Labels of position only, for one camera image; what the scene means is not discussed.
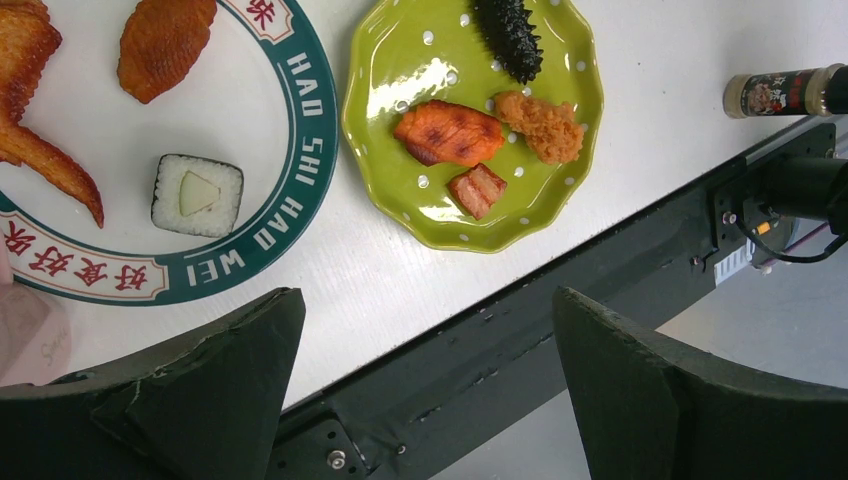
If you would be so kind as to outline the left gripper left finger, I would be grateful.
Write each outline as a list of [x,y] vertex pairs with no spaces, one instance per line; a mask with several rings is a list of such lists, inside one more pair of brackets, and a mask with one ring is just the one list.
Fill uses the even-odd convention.
[[5,479],[261,479],[306,306],[278,288],[47,385],[1,391]]

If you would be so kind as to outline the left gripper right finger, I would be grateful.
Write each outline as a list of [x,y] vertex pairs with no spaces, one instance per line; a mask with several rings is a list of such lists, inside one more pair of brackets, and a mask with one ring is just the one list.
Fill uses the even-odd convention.
[[594,479],[843,479],[847,392],[746,367],[570,288],[558,354]]

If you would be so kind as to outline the green dotted plate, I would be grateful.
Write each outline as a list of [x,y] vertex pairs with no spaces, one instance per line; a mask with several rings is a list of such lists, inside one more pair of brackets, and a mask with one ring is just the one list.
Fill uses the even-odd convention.
[[[379,1],[353,34],[343,132],[372,203],[428,247],[502,251],[550,226],[591,169],[604,97],[590,25],[570,1],[528,1],[525,8],[542,64],[523,84],[484,44],[469,1]],[[463,167],[422,164],[394,130],[429,100],[493,114],[503,91],[569,104],[583,145],[576,160],[547,165],[520,133],[505,129],[488,166],[506,190],[478,220],[449,189]]]

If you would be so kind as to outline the small black cap spice bottle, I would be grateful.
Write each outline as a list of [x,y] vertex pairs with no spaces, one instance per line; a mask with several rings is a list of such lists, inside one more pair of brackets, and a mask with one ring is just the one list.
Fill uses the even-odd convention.
[[847,65],[734,76],[723,94],[733,119],[847,113]]

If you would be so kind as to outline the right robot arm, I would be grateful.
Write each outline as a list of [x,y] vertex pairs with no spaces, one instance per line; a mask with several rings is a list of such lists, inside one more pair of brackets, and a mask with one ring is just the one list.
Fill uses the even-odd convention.
[[762,198],[775,213],[828,223],[847,234],[847,160],[783,157],[765,169]]

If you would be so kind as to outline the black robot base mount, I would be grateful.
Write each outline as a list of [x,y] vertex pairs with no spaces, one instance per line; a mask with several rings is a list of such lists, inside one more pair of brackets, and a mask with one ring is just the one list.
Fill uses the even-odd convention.
[[755,165],[846,155],[845,119],[781,130],[286,410],[267,477],[427,479],[559,395],[568,404],[556,419],[576,421],[554,335],[559,288],[737,364],[698,344],[708,322],[685,322],[675,335],[662,327],[707,306],[721,315],[718,335],[746,352],[791,355],[779,327],[825,350],[845,331],[846,250],[824,256],[820,220],[778,215],[764,243],[804,263],[773,260],[722,214],[762,217],[757,198],[741,199],[762,184]]

